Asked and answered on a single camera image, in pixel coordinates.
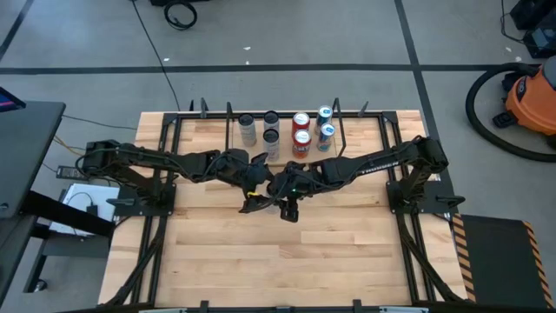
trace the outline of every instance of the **can lid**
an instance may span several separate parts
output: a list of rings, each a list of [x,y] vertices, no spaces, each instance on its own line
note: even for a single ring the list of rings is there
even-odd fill
[[[250,115],[249,113],[243,113],[240,115],[240,117],[238,118],[240,125],[242,126],[249,126],[250,124],[253,123],[253,121],[255,120],[253,118],[252,115]]]
[[[278,138],[280,137],[280,135],[278,134],[278,131],[276,130],[265,130],[262,133],[262,139],[266,142],[266,143],[275,143],[278,141]]]
[[[324,123],[321,127],[321,134],[325,136],[332,136],[336,128],[331,123]]]
[[[307,113],[299,112],[294,115],[294,122],[298,125],[305,125],[309,123],[309,115]]]
[[[319,108],[319,114],[322,117],[330,117],[330,116],[332,116],[332,108],[330,108],[327,105],[323,105]]]
[[[306,130],[297,130],[295,132],[295,141],[298,143],[308,143],[311,140],[311,134]]]
[[[270,110],[264,114],[264,121],[267,123],[276,123],[278,122],[278,113]]]

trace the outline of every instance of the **blue can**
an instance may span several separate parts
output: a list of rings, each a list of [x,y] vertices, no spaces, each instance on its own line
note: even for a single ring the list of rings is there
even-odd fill
[[[332,119],[332,109],[327,106],[323,105],[319,108],[319,112],[316,114],[316,123],[314,124],[314,133],[319,135],[321,132],[322,125],[325,123],[330,123],[330,119]]]
[[[332,145],[332,136],[335,132],[336,128],[332,124],[325,123],[322,125],[321,134],[319,134],[319,142],[316,143],[316,148],[323,152],[330,150],[330,146]]]

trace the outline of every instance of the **black hose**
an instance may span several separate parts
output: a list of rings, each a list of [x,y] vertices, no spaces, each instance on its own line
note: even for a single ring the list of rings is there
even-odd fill
[[[193,13],[193,21],[191,21],[191,23],[184,24],[181,23],[176,17],[173,17],[169,11],[175,5],[183,5],[184,7],[188,8],[188,10],[190,10],[191,13]],[[191,3],[185,0],[174,0],[174,1],[170,1],[168,4],[166,4],[166,6],[164,6],[164,17],[166,18],[166,22],[168,22],[168,24],[172,26],[174,29],[188,30],[193,25],[195,25],[195,23],[197,23],[197,10],[195,10],[195,8],[193,7],[193,5],[191,5]]]
[[[514,71],[520,75],[534,76],[537,74],[539,69],[529,66],[523,63],[505,63],[493,70],[488,70],[485,74],[481,75],[475,83],[471,86],[471,89],[467,93],[466,99],[466,113],[469,123],[473,128],[485,138],[488,142],[494,144],[495,146],[510,152],[518,157],[523,157],[528,160],[546,162],[546,163],[556,163],[556,154],[546,154],[535,151],[530,151],[527,149],[520,148],[513,145],[502,138],[494,135],[490,130],[488,130],[477,117],[475,112],[475,98],[477,97],[477,92],[479,92],[480,87],[486,83],[492,77],[498,75],[499,73]]]

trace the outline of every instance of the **vacuum hose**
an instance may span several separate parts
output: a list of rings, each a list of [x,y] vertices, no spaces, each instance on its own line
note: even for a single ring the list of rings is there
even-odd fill
[[[483,138],[485,138],[487,141],[494,144],[495,146],[525,159],[539,162],[556,163],[556,154],[546,154],[523,149],[494,135],[480,122],[479,118],[477,117],[477,113],[475,112],[475,98],[477,97],[477,92],[479,92],[480,87],[482,87],[482,85],[489,79],[507,71],[513,71],[523,76],[527,75],[532,77],[537,74],[538,70],[539,69],[523,63],[505,63],[497,67],[496,69],[488,70],[485,74],[481,75],[479,79],[475,81],[475,83],[473,83],[471,89],[467,93],[466,113],[467,118],[469,119],[469,123],[471,123],[471,125],[479,133],[479,135],[481,135]]]

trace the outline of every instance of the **soda can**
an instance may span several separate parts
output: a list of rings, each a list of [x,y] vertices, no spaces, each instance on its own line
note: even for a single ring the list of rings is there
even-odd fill
[[[262,117],[264,121],[264,130],[276,130],[280,132],[280,118],[278,117],[278,113],[275,111],[268,111]]]
[[[280,135],[277,130],[265,130],[262,133],[264,151],[268,153],[267,160],[274,162],[280,157]]]
[[[294,135],[294,157],[307,157],[309,148],[311,148],[311,134],[308,130],[297,130]]]
[[[314,133],[319,135],[321,132],[321,127],[325,123],[330,123],[332,119],[332,108],[327,105],[323,105],[319,108],[319,112],[316,115],[316,123],[314,124]]]
[[[243,113],[238,118],[242,141],[246,147],[252,147],[257,143],[257,133],[255,131],[255,119],[249,113]]]
[[[320,151],[328,151],[332,145],[332,136],[336,132],[335,127],[330,123],[325,123],[321,127],[321,134],[319,135],[319,141],[316,143],[316,148]]]
[[[296,113],[292,122],[292,137],[295,136],[295,132],[297,132],[297,130],[308,130],[310,124],[311,119],[307,113]]]

